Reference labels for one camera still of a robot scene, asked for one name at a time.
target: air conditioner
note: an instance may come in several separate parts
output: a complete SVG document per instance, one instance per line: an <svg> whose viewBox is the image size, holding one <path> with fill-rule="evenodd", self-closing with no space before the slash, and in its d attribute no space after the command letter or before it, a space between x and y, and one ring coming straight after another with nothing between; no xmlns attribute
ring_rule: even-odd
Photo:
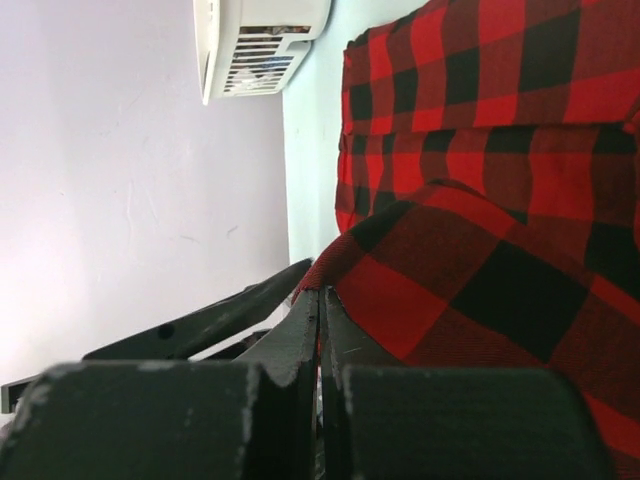
<svg viewBox="0 0 640 480"><path fill-rule="evenodd" d="M282 90L327 22L331 0L194 0L202 101Z"/></svg>

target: plaid shirt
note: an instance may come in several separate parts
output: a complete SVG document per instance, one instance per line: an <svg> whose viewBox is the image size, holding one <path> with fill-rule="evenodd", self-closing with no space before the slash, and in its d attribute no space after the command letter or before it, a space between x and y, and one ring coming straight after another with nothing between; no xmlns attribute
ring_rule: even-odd
<svg viewBox="0 0 640 480"><path fill-rule="evenodd" d="M640 478L640 2L432 0L345 53L301 288L411 365L548 366Z"/></svg>

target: wall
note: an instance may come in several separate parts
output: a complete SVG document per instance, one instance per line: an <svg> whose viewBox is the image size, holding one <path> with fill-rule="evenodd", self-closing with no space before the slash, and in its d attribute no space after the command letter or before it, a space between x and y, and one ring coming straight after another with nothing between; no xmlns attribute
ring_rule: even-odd
<svg viewBox="0 0 640 480"><path fill-rule="evenodd" d="M288 264L281 98L201 105L189 1L63 5L0 14L0 383Z"/></svg>
<svg viewBox="0 0 640 480"><path fill-rule="evenodd" d="M284 91L291 261L317 257L338 235L335 197L342 127L342 65L347 43L426 0L333 0L312 55Z"/></svg>

